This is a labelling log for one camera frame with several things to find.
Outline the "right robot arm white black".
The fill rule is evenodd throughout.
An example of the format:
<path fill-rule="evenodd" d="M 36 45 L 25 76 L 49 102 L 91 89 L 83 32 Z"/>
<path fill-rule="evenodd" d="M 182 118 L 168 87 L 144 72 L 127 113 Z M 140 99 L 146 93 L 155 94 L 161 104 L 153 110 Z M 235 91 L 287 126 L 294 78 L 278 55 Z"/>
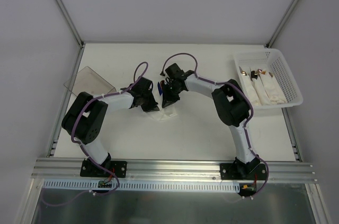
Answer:
<path fill-rule="evenodd" d="M 235 162 L 237 173 L 243 179 L 249 179 L 256 173 L 260 159 L 254 153 L 247 130 L 253 110 L 248 99 L 235 80 L 213 82 L 196 77 L 194 74 L 166 78 L 158 84 L 162 91 L 162 107 L 168 107 L 180 100 L 182 91 L 202 94 L 213 100 L 219 119 L 231 131 L 236 148 Z"/>

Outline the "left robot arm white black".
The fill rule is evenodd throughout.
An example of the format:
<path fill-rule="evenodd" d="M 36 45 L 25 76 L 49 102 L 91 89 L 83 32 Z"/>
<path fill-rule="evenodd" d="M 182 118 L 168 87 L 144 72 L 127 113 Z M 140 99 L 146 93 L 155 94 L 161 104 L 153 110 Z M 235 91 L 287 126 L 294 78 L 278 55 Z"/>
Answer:
<path fill-rule="evenodd" d="M 99 137 L 106 114 L 138 106 L 146 113 L 159 111 L 151 90 L 138 92 L 123 88 L 101 96 L 81 92 L 64 116 L 61 127 L 93 162 L 92 170 L 98 176 L 108 175 L 111 169 L 111 156 Z"/>

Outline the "white paper napkin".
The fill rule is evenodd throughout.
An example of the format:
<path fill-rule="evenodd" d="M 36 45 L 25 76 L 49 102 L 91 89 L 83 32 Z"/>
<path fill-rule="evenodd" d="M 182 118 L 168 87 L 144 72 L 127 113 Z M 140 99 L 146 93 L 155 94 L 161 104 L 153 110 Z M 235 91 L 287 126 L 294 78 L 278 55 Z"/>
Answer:
<path fill-rule="evenodd" d="M 162 97 L 155 95 L 155 101 L 158 103 L 159 111 L 148 112 L 147 115 L 155 121 L 166 121 L 177 116 L 177 110 L 174 105 L 162 108 Z"/>

